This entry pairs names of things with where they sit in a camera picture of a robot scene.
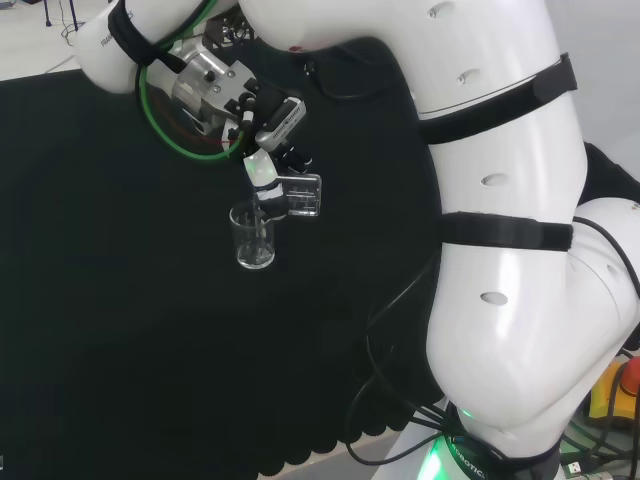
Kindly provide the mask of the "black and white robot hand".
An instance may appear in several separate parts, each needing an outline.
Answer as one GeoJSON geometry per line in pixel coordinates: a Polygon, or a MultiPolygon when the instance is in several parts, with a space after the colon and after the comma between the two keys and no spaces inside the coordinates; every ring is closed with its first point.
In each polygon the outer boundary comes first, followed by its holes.
{"type": "Polygon", "coordinates": [[[279,173],[271,155],[263,149],[246,156],[243,163],[254,191],[254,214],[261,221],[268,223],[286,216],[320,215],[320,176],[279,173]]]}

